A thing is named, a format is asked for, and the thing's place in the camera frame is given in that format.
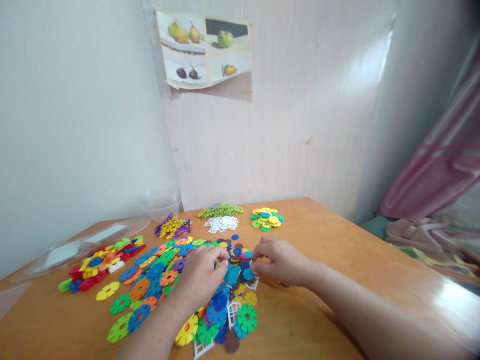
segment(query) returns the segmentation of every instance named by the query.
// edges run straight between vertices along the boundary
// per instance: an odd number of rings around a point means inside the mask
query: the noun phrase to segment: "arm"
[[[255,262],[269,258],[270,264]],[[263,237],[251,269],[314,292],[340,318],[372,360],[471,359],[451,339],[326,265],[309,260],[287,242]]]
[[[224,280],[229,258],[219,246],[201,246],[191,252],[175,289],[132,335],[117,359],[168,359],[181,328],[210,301]],[[221,263],[214,269],[217,259]]]

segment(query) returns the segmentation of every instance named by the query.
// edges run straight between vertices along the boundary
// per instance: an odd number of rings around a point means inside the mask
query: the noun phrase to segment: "hand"
[[[217,259],[221,263],[215,269]],[[200,246],[188,254],[180,280],[169,298],[174,298],[174,304],[181,304],[192,315],[210,301],[223,282],[229,259],[229,253],[220,246]]]
[[[270,263],[257,261],[269,258]],[[275,237],[262,237],[253,250],[250,268],[260,275],[279,280],[285,285],[306,286],[315,263],[303,256],[288,242]]]

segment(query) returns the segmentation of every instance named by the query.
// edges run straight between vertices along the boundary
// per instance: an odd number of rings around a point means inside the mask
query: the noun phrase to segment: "white wall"
[[[0,2],[0,278],[177,179],[142,4]]]
[[[374,210],[448,105],[479,34],[476,1],[401,0],[354,221]]]
[[[164,98],[185,209],[309,196],[352,219],[397,1],[152,2],[253,24],[251,75]]]

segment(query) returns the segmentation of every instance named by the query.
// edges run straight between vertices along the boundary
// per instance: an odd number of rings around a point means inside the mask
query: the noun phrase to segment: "red block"
[[[94,276],[92,277],[92,279],[97,283],[101,283],[103,280],[105,280],[107,278],[107,276],[109,275],[108,272],[100,272],[97,276]]]
[[[72,275],[72,274],[78,273],[79,271],[80,271],[80,266],[74,266],[71,268],[69,274]]]
[[[132,254],[123,254],[122,256],[120,256],[120,259],[126,263],[128,260],[130,260],[132,258]]]
[[[133,249],[133,248],[135,248],[135,247],[136,247],[135,245],[133,245],[132,243],[129,243],[127,246],[125,246],[125,247],[121,250],[121,252],[123,253],[125,250]]]
[[[137,251],[131,252],[130,255],[131,255],[132,257],[134,257],[135,255],[137,255],[139,252],[141,252],[141,251],[142,251],[143,249],[145,249],[146,247],[147,247],[147,245],[143,244],[142,246],[140,246],[140,248],[139,248]]]
[[[72,278],[73,282],[84,279],[84,273],[80,272],[79,270],[80,270],[80,266],[74,266],[71,268],[70,277]]]
[[[95,284],[96,283],[95,283],[95,280],[93,280],[93,278],[86,279],[80,284],[80,286],[78,287],[78,290],[80,290],[81,292],[88,291],[91,288],[93,288]]]

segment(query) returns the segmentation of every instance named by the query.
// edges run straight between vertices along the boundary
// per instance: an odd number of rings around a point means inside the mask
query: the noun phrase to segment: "left hand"
[[[214,267],[215,261],[221,263]],[[188,254],[185,267],[169,298],[194,314],[205,306],[223,282],[229,269],[229,253],[220,246],[200,246]]]

